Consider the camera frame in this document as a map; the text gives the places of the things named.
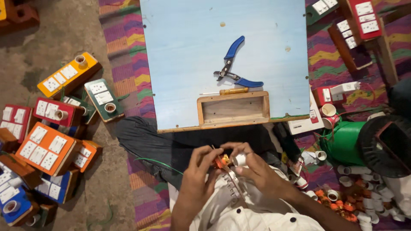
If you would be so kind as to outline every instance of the light blue board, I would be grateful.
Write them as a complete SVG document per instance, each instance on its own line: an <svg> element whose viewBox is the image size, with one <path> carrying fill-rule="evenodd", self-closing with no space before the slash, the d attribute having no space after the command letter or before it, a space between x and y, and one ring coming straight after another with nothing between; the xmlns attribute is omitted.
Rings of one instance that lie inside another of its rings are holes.
<svg viewBox="0 0 411 231"><path fill-rule="evenodd" d="M224 56L241 35L245 42L231 72L264 82L272 118L309 114L304 0L140 4L158 130L198 126L200 93L239 87L227 78L217 82L213 72L223 68Z"/></svg>

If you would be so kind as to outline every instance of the green wire spool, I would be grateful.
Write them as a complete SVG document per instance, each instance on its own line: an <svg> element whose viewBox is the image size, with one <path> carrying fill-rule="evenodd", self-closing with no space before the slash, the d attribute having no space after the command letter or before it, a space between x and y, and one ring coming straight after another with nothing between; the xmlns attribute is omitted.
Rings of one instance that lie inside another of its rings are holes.
<svg viewBox="0 0 411 231"><path fill-rule="evenodd" d="M331 156L344 165L365 166L360 157L360 150L357 145L358 134L365 123L365 121L339 122L334 126L334 139L331 137L332 131L326 129L323 137L320 139L321 149L324 150L328 156Z"/></svg>

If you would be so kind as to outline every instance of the white shirt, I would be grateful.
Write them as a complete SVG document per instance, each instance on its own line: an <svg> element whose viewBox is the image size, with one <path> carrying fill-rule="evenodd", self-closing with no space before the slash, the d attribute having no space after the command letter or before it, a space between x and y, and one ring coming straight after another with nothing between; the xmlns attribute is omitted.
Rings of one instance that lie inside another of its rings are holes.
<svg viewBox="0 0 411 231"><path fill-rule="evenodd" d="M288 178L279 169L273 168L283 179ZM290 204L277 199L267 200L251 180L238 178L244 188L246 205L231 196L230 188L222 176L215 184L215 190L203 209L193 220L190 231L323 231L314 219L299 214ZM169 184L170 210L178 191Z"/></svg>

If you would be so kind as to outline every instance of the screwdriver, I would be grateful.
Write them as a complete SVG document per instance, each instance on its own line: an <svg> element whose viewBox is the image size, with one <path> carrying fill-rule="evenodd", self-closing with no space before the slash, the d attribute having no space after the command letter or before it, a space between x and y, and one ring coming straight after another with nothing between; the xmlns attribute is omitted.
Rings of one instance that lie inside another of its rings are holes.
<svg viewBox="0 0 411 231"><path fill-rule="evenodd" d="M229 95L229 94L246 93L246 92L248 92L248 88L231 88L228 90L220 90L220 92L202 93L200 95L211 95L211 94Z"/></svg>

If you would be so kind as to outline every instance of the blue plier handle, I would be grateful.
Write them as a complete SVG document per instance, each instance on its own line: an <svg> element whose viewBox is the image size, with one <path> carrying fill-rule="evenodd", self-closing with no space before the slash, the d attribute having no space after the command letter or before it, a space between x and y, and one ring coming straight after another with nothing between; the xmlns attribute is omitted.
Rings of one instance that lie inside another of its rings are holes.
<svg viewBox="0 0 411 231"><path fill-rule="evenodd" d="M234 79L236 81L235 84L238 84L244 87L249 87L249 88L261 87L262 85L264 85L263 82L253 82L245 78L241 78L238 75L229 72L231 65L233 64L233 59L234 59L234 56L236 55L237 49L244 42L244 40L245 40L245 37L241 36L231 45L229 51L224 57L226 64L224 65L221 71L214 72L214 74L219 75L217 81L221 81L224 77L227 77L227 78Z"/></svg>

